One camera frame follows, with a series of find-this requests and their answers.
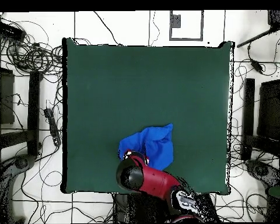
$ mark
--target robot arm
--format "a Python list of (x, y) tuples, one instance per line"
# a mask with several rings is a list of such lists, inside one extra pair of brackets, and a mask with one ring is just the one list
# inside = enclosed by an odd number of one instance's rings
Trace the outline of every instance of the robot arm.
[(125, 190), (165, 200), (169, 222), (220, 222), (209, 195), (188, 192), (183, 182), (171, 174), (148, 167), (146, 157), (139, 152), (125, 153), (116, 176), (118, 185)]

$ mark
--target black border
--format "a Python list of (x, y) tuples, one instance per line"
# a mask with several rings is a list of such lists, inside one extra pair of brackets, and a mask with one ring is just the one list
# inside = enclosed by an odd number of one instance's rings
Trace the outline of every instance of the black border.
[(60, 185), (60, 191), (64, 194), (67, 192), (67, 180), (68, 180), (68, 46), (67, 38), (62, 39), (62, 91), (63, 91), (63, 123), (62, 132), (62, 182)]
[[(60, 190), (64, 194), (70, 194), (72, 192), (67, 192), (67, 124), (68, 124), (68, 103), (67, 103), (67, 98), (68, 98), (68, 88), (67, 88), (67, 57), (68, 57), (68, 50), (67, 50), (67, 40), (71, 39), (76, 45), (78, 42), (74, 38), (63, 38), (62, 39), (62, 87), (63, 87), (63, 96), (65, 101), (63, 101), (63, 125), (62, 129), (63, 132), (65, 132), (65, 135), (63, 135), (63, 149), (62, 149), (62, 182), (60, 185)], [(227, 122), (227, 162), (226, 162), (226, 186), (227, 186), (227, 194), (221, 194), (218, 191), (212, 191), (209, 193), (216, 193), (218, 195), (229, 195), (231, 193), (231, 187), (229, 184), (229, 174), (230, 174), (230, 167), (231, 167), (231, 137), (232, 137), (232, 105), (233, 105), (233, 84), (234, 84), (234, 51), (235, 51), (235, 42), (232, 41), (223, 41), (221, 42), (218, 47), (204, 47), (204, 48), (213, 48), (213, 49), (221, 49), (226, 43), (231, 43), (230, 46), (230, 60), (229, 60), (229, 65), (230, 65), (230, 88), (229, 88), (229, 110), (228, 110), (228, 119), (229, 121)], [(147, 47), (146, 45), (125, 45), (127, 47)], [(197, 48), (202, 48), (201, 46), (163, 46), (163, 47), (176, 47), (176, 48), (183, 48), (183, 47), (197, 47)]]

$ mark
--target green tabletop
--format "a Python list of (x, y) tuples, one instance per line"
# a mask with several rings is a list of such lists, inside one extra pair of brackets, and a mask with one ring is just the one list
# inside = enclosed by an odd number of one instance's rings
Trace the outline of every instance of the green tabletop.
[(173, 123), (166, 169), (197, 192), (228, 193), (228, 99), (233, 43), (219, 48), (76, 45), (66, 39), (65, 192), (124, 193), (119, 141)]

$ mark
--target white floor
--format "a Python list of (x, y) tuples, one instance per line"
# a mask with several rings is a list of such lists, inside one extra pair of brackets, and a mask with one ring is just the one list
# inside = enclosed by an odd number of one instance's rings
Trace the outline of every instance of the white floor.
[[(263, 31), (268, 30), (269, 25), (267, 24), (267, 11), (266, 10), (206, 10), (204, 11), (204, 41), (169, 41), (169, 11), (152, 10), (150, 12), (150, 35), (149, 35), (149, 11), (136, 11), (136, 12), (98, 12), (100, 17), (104, 20), (105, 24), (113, 32), (114, 37), (118, 43), (125, 46), (147, 46), (152, 44), (153, 46), (210, 46), (217, 47), (220, 43), (225, 41), (234, 41), (239, 44)], [(29, 12), (29, 13), (4, 13), (3, 18), (20, 22), (26, 32), (33, 36), (36, 42), (44, 44), (49, 43), (51, 47), (57, 47), (61, 45), (61, 39), (63, 37), (76, 37), (88, 39), (91, 44), (115, 44), (111, 34), (104, 27), (100, 19), (93, 12)], [(257, 61), (270, 61), (274, 60), (276, 42), (280, 38), (280, 31), (277, 34), (266, 36), (252, 43), (250, 55)], [(236, 70), (240, 64), (240, 61), (247, 59), (247, 46), (241, 48), (235, 48), (234, 60), (238, 61), (234, 63), (234, 92), (240, 89), (242, 84), (241, 74), (245, 77), (246, 71), (252, 69), (250, 63), (243, 62), (240, 70)], [(2, 57), (1, 66), (5, 67), (4, 61), (7, 58)], [(276, 62), (280, 62), (280, 44), (277, 46), (277, 54), (275, 58)], [(274, 64), (265, 64), (265, 73), (271, 74), (275, 71)], [(13, 69), (15, 75), (19, 75), (12, 66), (8, 65), (9, 69)], [(50, 76), (49, 80), (54, 79), (55, 76)], [(255, 78), (256, 90), (255, 100), (259, 99), (259, 88), (261, 82), (270, 81), (272, 79), (280, 78), (280, 69), (278, 68), (276, 73), (272, 76), (265, 76), (257, 73), (255, 70), (248, 72), (247, 77)], [(28, 77), (17, 77), (15, 80), (15, 93), (21, 95), (22, 100), (28, 102)], [(45, 108), (48, 101), (54, 101), (55, 93), (57, 89), (56, 83), (50, 83), (46, 80), (41, 82), (41, 96), (40, 104), (41, 108)], [(243, 105), (243, 101), (240, 98), (243, 95), (243, 91), (234, 94), (233, 109), (236, 110)], [(258, 104), (255, 103), (255, 118), (257, 119)], [(27, 128), (27, 107), (23, 105), (17, 106), (15, 104), (15, 113), (18, 115), (19, 120), (23, 124), (24, 128)], [(62, 104), (59, 104), (60, 113), (56, 113), (55, 119), (61, 117)], [(233, 114), (233, 135), (240, 135), (242, 125), (242, 109), (239, 109)], [(62, 126), (62, 118), (58, 123), (58, 127)], [(15, 120), (13, 125), (2, 125), (1, 128), (20, 128), (19, 123)], [(45, 122), (45, 118), (40, 116), (40, 140), (42, 141), (47, 135), (50, 134), (48, 131), (48, 124)], [(3, 129), (1, 133), (10, 132), (13, 130)], [(0, 156), (2, 160), (5, 160), (13, 155), (26, 145), (17, 145), (12, 148), (3, 149)], [(235, 150), (239, 149), (239, 145), (234, 146)], [(50, 154), (54, 151), (54, 145), (51, 137), (48, 137), (44, 141), (43, 155)], [(263, 158), (272, 158), (270, 154), (266, 154)], [(29, 181), (23, 187), (24, 191), (36, 200), (43, 200), (45, 208), (45, 218), (50, 213), (66, 211), (63, 213), (52, 214), (48, 219), (47, 223), (88, 223), (91, 219), (84, 214), (95, 218), (102, 216), (105, 218), (113, 206), (113, 200), (110, 194), (99, 194), (93, 192), (76, 192), (73, 195), (63, 194), (60, 192), (59, 183), (61, 182), (62, 172), (62, 149), (54, 154), (50, 160), (43, 159), (36, 163), (32, 169), (27, 172), (25, 182)], [(233, 164), (240, 163), (238, 160), (233, 160)], [(39, 167), (44, 169), (41, 170), (40, 174), (45, 183), (52, 185), (51, 187), (44, 185), (40, 175), (38, 174)], [(274, 160), (274, 166), (278, 167), (278, 161)], [(218, 210), (218, 215), (228, 218), (229, 221), (233, 222), (250, 222), (246, 211), (246, 205), (243, 201), (251, 194), (261, 194), (265, 196), (263, 185), (250, 177), (246, 171), (245, 166), (234, 167), (230, 172), (230, 184), (232, 185), (232, 191), (230, 195), (220, 196), (212, 194), (213, 201)], [(23, 174), (17, 179), (13, 189), (14, 196), (13, 202), (15, 215), (25, 216), (26, 223), (30, 216), (36, 209), (36, 203), (27, 198), (19, 190), (20, 185), (23, 181)], [(262, 197), (254, 195), (251, 196), (249, 205), (252, 207), (262, 207), (265, 211), (266, 200)], [(37, 209), (36, 213), (31, 219), (31, 223), (43, 223), (39, 218), (40, 214), (43, 214), (43, 209), (40, 211), (42, 204)], [(251, 217), (253, 221), (262, 222), (264, 217), (255, 212), (252, 208)]]

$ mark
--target blue towel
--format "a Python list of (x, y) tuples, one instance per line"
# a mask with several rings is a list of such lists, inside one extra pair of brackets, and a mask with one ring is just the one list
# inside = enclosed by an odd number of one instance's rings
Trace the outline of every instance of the blue towel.
[(171, 132), (173, 124), (164, 127), (148, 127), (137, 132), (119, 143), (119, 157), (122, 160), (124, 153), (130, 149), (145, 154), (149, 159), (148, 166), (163, 170), (173, 161), (173, 144)]

